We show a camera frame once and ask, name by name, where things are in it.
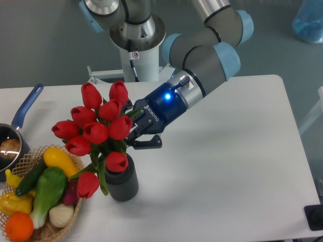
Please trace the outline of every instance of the flower vase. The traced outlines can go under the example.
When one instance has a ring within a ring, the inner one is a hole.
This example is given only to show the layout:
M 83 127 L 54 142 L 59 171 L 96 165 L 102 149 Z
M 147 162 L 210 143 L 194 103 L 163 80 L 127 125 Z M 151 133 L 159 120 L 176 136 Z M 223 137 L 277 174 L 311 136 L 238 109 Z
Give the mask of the flower vase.
M 127 154 L 128 166 L 123 172 L 111 172 L 105 169 L 105 181 L 111 197 L 125 202 L 132 199 L 138 192 L 139 184 L 135 163 Z

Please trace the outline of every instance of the blue plastic container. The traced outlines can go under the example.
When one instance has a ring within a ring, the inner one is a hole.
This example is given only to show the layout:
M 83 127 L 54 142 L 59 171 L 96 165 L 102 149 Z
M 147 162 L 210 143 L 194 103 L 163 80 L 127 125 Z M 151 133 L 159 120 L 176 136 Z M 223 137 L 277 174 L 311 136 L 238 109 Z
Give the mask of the blue plastic container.
M 297 37 L 323 43 L 323 0 L 305 0 L 292 24 Z

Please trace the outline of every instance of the cable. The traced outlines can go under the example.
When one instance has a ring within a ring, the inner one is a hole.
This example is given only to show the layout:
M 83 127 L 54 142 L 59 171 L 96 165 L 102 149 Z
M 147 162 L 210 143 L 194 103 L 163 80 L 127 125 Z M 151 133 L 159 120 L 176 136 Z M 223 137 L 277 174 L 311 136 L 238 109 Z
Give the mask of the cable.
M 318 242 L 318 241 L 320 241 L 322 238 L 323 238 L 323 235 L 322 235 L 322 236 L 320 236 L 320 237 L 318 237 L 318 238 L 316 238 L 316 239 L 315 239 L 315 240 L 313 240 L 312 242 Z

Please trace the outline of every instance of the yellow bell pepper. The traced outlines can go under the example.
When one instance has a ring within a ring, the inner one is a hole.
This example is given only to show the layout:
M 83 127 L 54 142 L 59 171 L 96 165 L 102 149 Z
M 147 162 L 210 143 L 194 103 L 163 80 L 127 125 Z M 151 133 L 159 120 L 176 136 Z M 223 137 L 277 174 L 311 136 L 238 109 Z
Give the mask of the yellow bell pepper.
M 6 173 L 8 185 L 11 186 L 13 189 L 16 189 L 19 183 L 21 182 L 22 177 L 12 174 L 10 169 L 6 169 L 5 173 Z M 28 195 L 31 195 L 34 198 L 36 195 L 35 189 L 31 190 L 28 193 Z
M 57 166 L 62 169 L 67 178 L 79 171 L 71 157 L 64 150 L 56 147 L 50 147 L 45 150 L 44 161 L 48 167 Z
M 5 193 L 0 196 L 0 211 L 6 216 L 12 216 L 17 212 L 30 214 L 32 209 L 32 197 L 20 196 L 15 193 Z

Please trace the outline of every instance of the green cucumber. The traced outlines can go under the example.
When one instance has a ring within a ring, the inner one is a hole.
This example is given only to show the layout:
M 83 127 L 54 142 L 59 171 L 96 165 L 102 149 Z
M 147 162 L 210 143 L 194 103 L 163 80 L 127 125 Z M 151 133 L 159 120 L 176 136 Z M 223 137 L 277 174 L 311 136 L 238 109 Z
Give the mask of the green cucumber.
M 48 167 L 45 164 L 44 159 L 41 159 L 40 162 L 31 168 L 31 170 L 21 180 L 15 191 L 16 196 L 19 197 L 25 195 L 35 188 L 38 178 L 47 168 Z

